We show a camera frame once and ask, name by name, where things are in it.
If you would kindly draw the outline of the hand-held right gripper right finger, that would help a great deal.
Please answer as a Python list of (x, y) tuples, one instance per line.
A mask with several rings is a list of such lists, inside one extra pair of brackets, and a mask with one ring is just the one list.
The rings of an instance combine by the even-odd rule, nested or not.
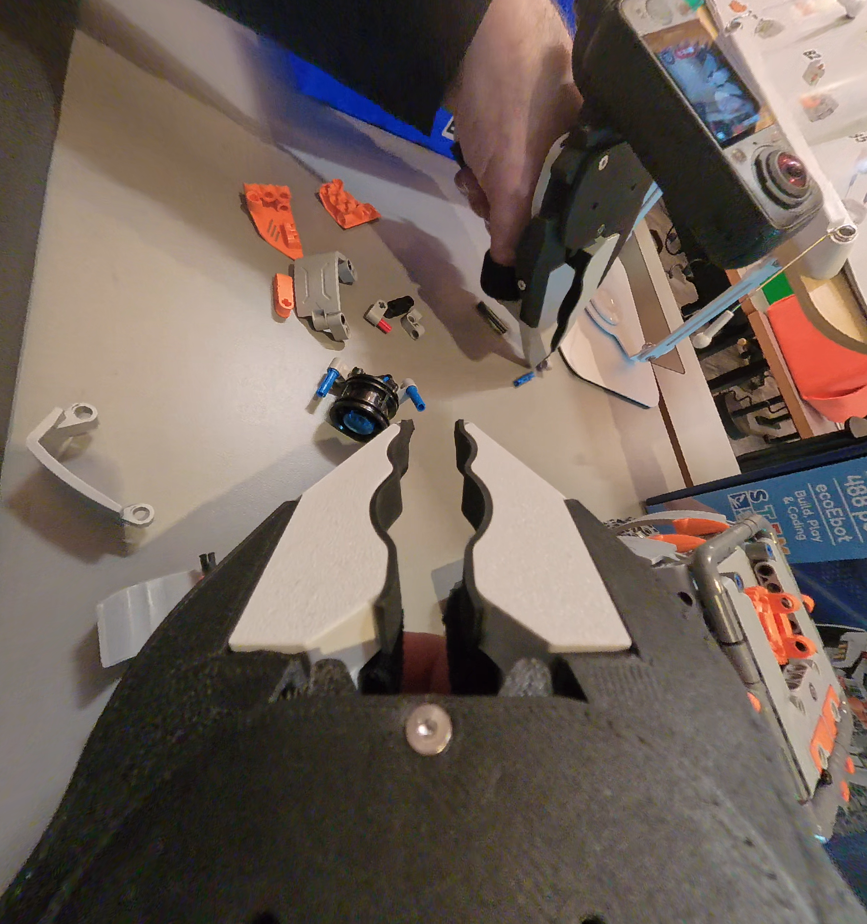
[(525, 658), (624, 653), (632, 638), (564, 495), (479, 426), (453, 430), (473, 533), (455, 633), (503, 673)]

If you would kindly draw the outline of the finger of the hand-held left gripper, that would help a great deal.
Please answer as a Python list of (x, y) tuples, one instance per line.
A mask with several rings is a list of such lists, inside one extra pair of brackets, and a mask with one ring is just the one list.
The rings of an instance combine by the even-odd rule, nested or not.
[(584, 291), (586, 251), (542, 259), (523, 292), (519, 330), (523, 355), (536, 369), (557, 349), (567, 333)]
[(574, 323), (577, 310), (603, 281), (622, 234), (597, 237), (585, 248), (568, 250), (557, 232), (551, 231), (550, 273), (546, 283), (546, 356), (557, 350)]

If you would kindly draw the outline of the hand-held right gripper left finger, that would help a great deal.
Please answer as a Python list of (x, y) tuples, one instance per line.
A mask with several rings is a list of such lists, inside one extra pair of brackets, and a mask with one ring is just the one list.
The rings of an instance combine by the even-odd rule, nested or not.
[(231, 632), (233, 653), (336, 660), (352, 679), (393, 655), (404, 611), (390, 530), (414, 431), (393, 424), (300, 496)]

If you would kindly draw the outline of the black toy wheel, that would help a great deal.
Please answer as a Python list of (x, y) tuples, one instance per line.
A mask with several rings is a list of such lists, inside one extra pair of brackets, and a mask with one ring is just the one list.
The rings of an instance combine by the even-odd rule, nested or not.
[(399, 388), (388, 373), (373, 374), (356, 367), (332, 390), (335, 400), (328, 411), (329, 424), (359, 443), (386, 430), (399, 410)]

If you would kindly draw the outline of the grey orange tracked toy robot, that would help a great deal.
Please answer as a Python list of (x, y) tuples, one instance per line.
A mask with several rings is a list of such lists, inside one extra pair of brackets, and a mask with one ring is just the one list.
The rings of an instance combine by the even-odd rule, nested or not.
[(867, 631), (818, 623), (780, 537), (666, 510), (606, 525), (652, 568), (685, 616), (702, 617), (764, 717), (821, 842), (867, 828)]

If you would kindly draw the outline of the person's left forearm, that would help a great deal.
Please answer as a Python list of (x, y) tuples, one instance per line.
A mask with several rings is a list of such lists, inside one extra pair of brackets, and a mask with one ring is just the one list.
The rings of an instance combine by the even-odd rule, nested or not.
[(424, 130), (488, 1), (214, 1), (208, 6)]

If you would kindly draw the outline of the person's left hand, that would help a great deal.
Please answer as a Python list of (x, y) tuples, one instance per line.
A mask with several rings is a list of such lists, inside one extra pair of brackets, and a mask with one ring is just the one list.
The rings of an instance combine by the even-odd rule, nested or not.
[(511, 267), (544, 162), (583, 99), (573, 40), (551, 1), (491, 2), (446, 97), (463, 165), (454, 182)]

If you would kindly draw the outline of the white book stand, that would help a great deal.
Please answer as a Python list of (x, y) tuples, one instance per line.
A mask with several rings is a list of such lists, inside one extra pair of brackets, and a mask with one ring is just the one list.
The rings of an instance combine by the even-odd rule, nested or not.
[(627, 402), (651, 409), (659, 403), (658, 368), (685, 374), (680, 345), (710, 343), (725, 328), (741, 303), (761, 292), (788, 268), (821, 257), (828, 278), (843, 265), (857, 237), (851, 216), (830, 225), (824, 236), (797, 250), (789, 245), (781, 259), (767, 259), (745, 271), (737, 283), (707, 300), (685, 319), (674, 296), (673, 282), (684, 280), (683, 265), (667, 268), (671, 253), (658, 245), (642, 219), (625, 242), (603, 282), (593, 294), (582, 294), (576, 316), (559, 353), (579, 379)]

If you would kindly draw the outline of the open instruction booklet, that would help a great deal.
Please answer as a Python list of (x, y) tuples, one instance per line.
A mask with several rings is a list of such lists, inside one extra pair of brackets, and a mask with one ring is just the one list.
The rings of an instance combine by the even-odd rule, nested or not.
[(855, 233), (824, 261), (843, 269), (867, 318), (867, 2), (707, 2), (791, 140), (804, 142), (828, 225)]

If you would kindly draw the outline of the orange toy part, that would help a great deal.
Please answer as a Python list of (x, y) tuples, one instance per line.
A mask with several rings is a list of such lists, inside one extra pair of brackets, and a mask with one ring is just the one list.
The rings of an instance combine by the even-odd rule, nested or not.
[(300, 260), (304, 249), (294, 219), (288, 186), (244, 183), (247, 213), (260, 237), (290, 260)]
[(368, 202), (358, 201), (347, 190), (342, 179), (333, 179), (320, 185), (317, 196), (327, 214), (341, 229), (350, 230), (381, 219), (379, 211)]

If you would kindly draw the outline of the blue plastic bin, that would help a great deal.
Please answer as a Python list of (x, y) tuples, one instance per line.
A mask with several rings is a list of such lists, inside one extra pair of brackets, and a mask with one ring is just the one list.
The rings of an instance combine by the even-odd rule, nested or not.
[[(557, 2), (554, 2), (557, 6), (563, 20), (566, 23), (566, 28), (568, 29), (570, 35), (571, 31), (566, 22), (566, 17), (563, 12), (560, 10)], [(446, 97), (450, 91), (451, 86), (453, 86), (454, 81), (447, 90), (447, 94), (444, 98), (443, 103), (440, 105), (440, 109), (437, 111), (432, 127), (429, 129), (416, 129), (407, 124), (406, 122), (397, 119), (394, 116), (389, 115), (384, 110), (381, 109), (379, 105), (373, 103), (371, 100), (366, 97), (356, 93), (353, 90), (347, 88), (347, 86), (335, 80), (329, 74), (324, 71), (316, 68), (315, 66), (309, 64), (303, 59), (296, 56), (296, 58), (301, 60), (301, 64), (296, 65), (296, 70), (301, 74), (304, 80), (304, 86), (309, 91), (317, 95), (320, 99), (325, 102), (330, 103), (333, 107), (339, 109), (342, 112), (347, 113), (348, 115), (353, 115), (358, 118), (361, 118), (366, 121), (373, 122), (381, 127), (391, 128), (396, 134), (401, 135), (403, 138), (414, 136), (416, 138), (427, 138), (432, 139), (436, 135), (436, 128), (440, 126), (441, 128), (445, 127), (443, 113), (450, 113), (452, 119), (453, 116), (451, 112), (447, 109)], [(453, 122), (453, 132), (455, 138), (454, 122)]]

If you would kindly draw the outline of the orange chair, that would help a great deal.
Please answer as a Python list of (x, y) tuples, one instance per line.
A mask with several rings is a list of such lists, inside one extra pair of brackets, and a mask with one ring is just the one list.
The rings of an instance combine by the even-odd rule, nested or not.
[(767, 317), (803, 401), (830, 422), (865, 418), (867, 355), (822, 333), (795, 295), (775, 301)]

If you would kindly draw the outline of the grey curved toy part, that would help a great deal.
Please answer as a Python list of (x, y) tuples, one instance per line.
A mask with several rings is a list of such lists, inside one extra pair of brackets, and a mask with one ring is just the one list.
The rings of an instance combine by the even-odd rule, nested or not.
[(90, 445), (99, 425), (97, 407), (75, 401), (51, 410), (27, 434), (26, 449), (46, 472), (92, 509), (122, 526), (145, 529), (155, 520), (151, 504), (120, 502), (70, 468), (71, 460)]

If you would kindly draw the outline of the blue robot kit box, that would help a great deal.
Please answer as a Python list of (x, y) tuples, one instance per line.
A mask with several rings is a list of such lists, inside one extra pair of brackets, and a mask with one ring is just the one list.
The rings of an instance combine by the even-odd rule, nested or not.
[(867, 448), (718, 479), (644, 501), (648, 513), (702, 509), (774, 528), (815, 620), (867, 631)]

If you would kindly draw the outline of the black foam pad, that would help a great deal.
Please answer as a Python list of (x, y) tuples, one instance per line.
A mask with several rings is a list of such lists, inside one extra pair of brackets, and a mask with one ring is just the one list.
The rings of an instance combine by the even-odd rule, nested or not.
[(0, 1), (0, 474), (79, 6)]

